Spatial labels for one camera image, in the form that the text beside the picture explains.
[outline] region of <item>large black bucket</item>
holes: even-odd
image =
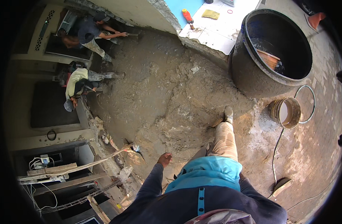
[[[280,58],[272,70],[256,48]],[[250,12],[242,22],[229,71],[246,96],[271,97],[303,85],[312,68],[312,51],[302,30],[287,16],[271,9]]]

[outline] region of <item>gray cap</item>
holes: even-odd
[[[94,21],[108,21],[110,18],[106,16],[105,12],[97,12],[94,16]]]
[[[74,110],[73,102],[69,99],[66,99],[64,103],[64,108],[66,109],[66,111],[72,112]]]

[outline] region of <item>bucket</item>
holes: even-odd
[[[300,120],[300,104],[293,97],[283,97],[268,105],[269,117],[285,129],[295,128]]]
[[[259,50],[277,57],[276,66]],[[252,98],[290,92],[305,84],[312,68],[312,50],[303,31],[271,9],[256,9],[243,19],[232,52],[229,73],[236,87]]]

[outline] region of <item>navy jacket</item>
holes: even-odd
[[[163,166],[156,164],[135,200],[110,223],[185,223],[198,216],[199,187],[179,189],[161,195]],[[259,194],[248,178],[239,182],[241,192],[229,187],[204,187],[205,213],[216,209],[237,209],[250,215],[257,224],[284,224],[287,212]]]

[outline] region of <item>light blue shirt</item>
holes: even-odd
[[[177,179],[171,182],[165,193],[199,186],[221,186],[240,191],[239,173],[242,165],[234,159],[213,155],[192,160],[186,164]]]

